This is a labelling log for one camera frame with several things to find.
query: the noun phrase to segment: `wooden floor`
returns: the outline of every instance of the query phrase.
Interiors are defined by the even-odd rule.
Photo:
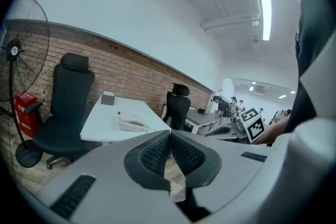
[[[20,138],[17,134],[14,120],[0,113],[0,153],[15,182],[33,195],[36,195],[48,181],[70,164],[70,161],[62,158],[53,162],[52,170],[48,170],[46,168],[46,160],[51,155],[44,153],[41,161],[36,166],[23,168],[15,158],[15,150],[19,144]],[[171,182],[172,200],[174,202],[184,200],[185,177],[173,157],[170,157],[166,162],[164,178]]]

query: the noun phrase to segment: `chair headrest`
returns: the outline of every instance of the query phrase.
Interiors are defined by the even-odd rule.
[[[183,96],[188,96],[190,94],[190,90],[186,85],[182,85],[182,84],[177,84],[177,83],[173,83],[174,87],[173,87],[173,93],[174,94],[178,94],[178,95],[183,95]]]
[[[77,71],[88,71],[89,57],[67,52],[60,61],[61,65]]]

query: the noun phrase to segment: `standing fan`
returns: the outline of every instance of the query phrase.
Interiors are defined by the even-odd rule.
[[[22,167],[35,166],[42,151],[33,140],[24,140],[15,116],[14,99],[36,81],[49,48],[48,19],[35,0],[13,0],[0,33],[0,102],[10,102],[21,143],[15,156]]]

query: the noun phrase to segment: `ceiling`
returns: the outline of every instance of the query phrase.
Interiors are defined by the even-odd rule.
[[[270,41],[262,41],[263,21],[258,0],[189,0],[203,18],[201,26],[219,43],[226,59],[297,68],[295,34],[300,15],[294,0],[272,0]],[[259,25],[252,22],[258,18]]]
[[[254,81],[256,84],[252,84],[251,80],[242,80],[232,78],[232,81],[236,88],[249,90],[250,87],[254,87],[251,93],[275,100],[284,104],[293,105],[296,94],[290,93],[293,89],[287,89],[276,85],[266,84],[258,81]]]

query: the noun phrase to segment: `red fire extinguisher box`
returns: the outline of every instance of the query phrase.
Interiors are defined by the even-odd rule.
[[[38,132],[40,129],[39,123],[35,113],[30,115],[24,112],[25,108],[31,104],[37,102],[37,97],[25,92],[17,93],[14,100],[14,109],[17,121],[19,123],[20,130],[29,135],[31,138]]]

